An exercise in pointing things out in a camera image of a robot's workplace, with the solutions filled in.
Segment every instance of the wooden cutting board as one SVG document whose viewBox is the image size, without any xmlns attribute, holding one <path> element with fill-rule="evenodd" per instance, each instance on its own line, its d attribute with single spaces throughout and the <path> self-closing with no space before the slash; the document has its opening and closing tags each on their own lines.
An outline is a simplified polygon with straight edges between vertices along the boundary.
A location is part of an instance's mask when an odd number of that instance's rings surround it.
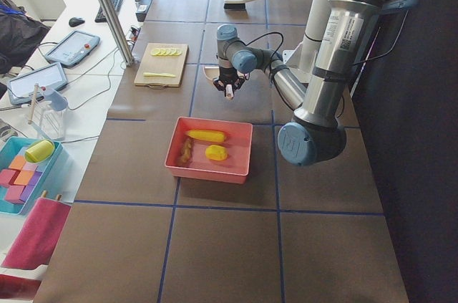
<svg viewBox="0 0 458 303">
<path fill-rule="evenodd" d="M 178 56 L 152 56 L 155 49 L 179 49 Z M 135 76 L 136 86 L 179 87 L 185 67 L 187 44 L 148 43 Z M 168 73 L 175 77 L 145 77 L 145 72 Z"/>
</svg>

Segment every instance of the black mouse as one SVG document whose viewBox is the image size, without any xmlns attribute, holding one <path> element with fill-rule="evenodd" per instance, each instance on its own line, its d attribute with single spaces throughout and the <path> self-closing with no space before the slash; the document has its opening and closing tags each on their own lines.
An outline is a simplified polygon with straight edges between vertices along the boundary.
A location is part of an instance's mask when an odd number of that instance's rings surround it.
<svg viewBox="0 0 458 303">
<path fill-rule="evenodd" d="M 78 25 L 81 25 L 85 23 L 85 20 L 83 18 L 78 18 L 78 17 L 73 17 L 69 20 L 69 26 L 70 27 L 76 27 Z"/>
</svg>

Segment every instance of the orange block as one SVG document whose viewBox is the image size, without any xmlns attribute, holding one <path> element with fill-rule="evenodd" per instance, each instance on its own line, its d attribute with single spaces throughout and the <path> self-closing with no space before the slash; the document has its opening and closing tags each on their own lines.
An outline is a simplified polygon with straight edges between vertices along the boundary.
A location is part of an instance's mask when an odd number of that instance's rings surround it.
<svg viewBox="0 0 458 303">
<path fill-rule="evenodd" d="M 35 172 L 32 172 L 31 170 L 21 170 L 16 180 L 14 181 L 14 185 L 27 186 L 32 176 L 34 176 L 34 173 Z"/>
<path fill-rule="evenodd" d="M 8 168 L 21 170 L 25 164 L 26 164 L 26 158 L 23 155 L 16 155 L 14 156 L 14 159 L 12 160 L 12 162 L 9 164 Z"/>
</svg>

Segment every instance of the blue plastic bin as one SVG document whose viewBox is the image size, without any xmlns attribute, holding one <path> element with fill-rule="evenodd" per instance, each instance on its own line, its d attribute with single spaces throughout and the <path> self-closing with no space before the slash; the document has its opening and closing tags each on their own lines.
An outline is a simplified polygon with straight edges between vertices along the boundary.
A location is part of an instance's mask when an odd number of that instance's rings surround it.
<svg viewBox="0 0 458 303">
<path fill-rule="evenodd" d="M 8 168 L 11 161 L 26 146 L 38 140 L 33 138 L 11 137 L 0 150 L 0 170 Z M 54 152 L 46 159 L 42 176 L 35 185 L 35 189 L 24 204 L 13 204 L 4 200 L 7 188 L 0 186 L 0 213 L 26 214 L 35 204 L 35 200 L 46 190 L 48 197 L 53 198 L 62 191 L 61 182 L 65 174 L 65 167 L 69 159 L 68 153 L 62 144 L 54 141 Z"/>
</svg>

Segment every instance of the white desk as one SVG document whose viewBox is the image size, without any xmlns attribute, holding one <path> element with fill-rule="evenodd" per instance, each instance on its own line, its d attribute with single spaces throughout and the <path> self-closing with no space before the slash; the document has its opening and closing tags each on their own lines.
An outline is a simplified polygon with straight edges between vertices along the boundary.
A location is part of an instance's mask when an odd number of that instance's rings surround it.
<svg viewBox="0 0 458 303">
<path fill-rule="evenodd" d="M 69 82 L 85 73 L 90 67 L 100 61 L 113 49 L 116 49 L 115 40 L 107 23 L 96 24 L 94 22 L 98 8 L 98 0 L 75 0 L 74 4 L 68 6 L 63 11 L 62 15 L 42 41 L 59 42 L 74 29 L 96 34 L 101 38 L 99 46 L 94 49 L 88 58 L 73 69 L 65 70 Z M 131 25 L 135 25 L 136 27 L 139 26 L 135 16 L 135 10 L 135 2 L 133 0 L 123 1 L 118 17 L 125 34 L 128 34 Z M 68 21 L 73 16 L 80 16 L 85 19 L 86 22 L 78 27 L 71 28 L 68 25 Z M 41 47 L 43 53 L 47 52 L 49 49 L 51 49 L 51 47 Z M 112 53 L 81 79 L 70 83 L 62 90 L 62 94 L 68 99 L 70 107 L 75 108 L 76 106 L 79 106 L 88 98 L 109 87 L 107 74 L 113 63 L 114 66 L 109 74 L 112 82 L 111 89 L 108 92 L 90 100 L 75 111 L 66 111 L 66 135 L 63 141 L 77 140 L 100 134 L 102 126 L 105 122 L 107 110 L 112 104 L 124 72 L 125 65 L 122 56 L 119 52 Z M 40 67 L 48 65 L 48 63 L 40 55 L 39 51 L 35 51 L 27 62 L 27 65 L 33 67 L 34 69 L 39 69 Z M 23 69 L 21 74 L 28 71 L 28 69 Z M 9 101 L 9 96 L 6 93 L 0 99 L 0 108 L 8 106 L 11 106 L 11 103 Z M 0 118 L 23 132 L 28 137 L 36 138 L 36 131 L 27 124 L 26 118 L 24 117 L 28 112 L 29 108 L 1 111 Z M 71 203 L 74 200 L 96 142 L 97 140 L 89 140 L 78 143 L 63 144 L 64 149 L 68 152 L 70 158 L 72 159 L 72 165 L 65 175 L 64 184 L 62 186 L 63 201 Z M 8 214 L 0 213 L 0 262 L 3 260 L 7 249 L 20 232 L 24 220 L 25 216 L 10 216 Z M 40 279 L 45 270 L 45 266 L 39 267 L 36 271 L 17 271 L 3 269 L 0 267 L 0 274 L 10 274 Z"/>
</svg>

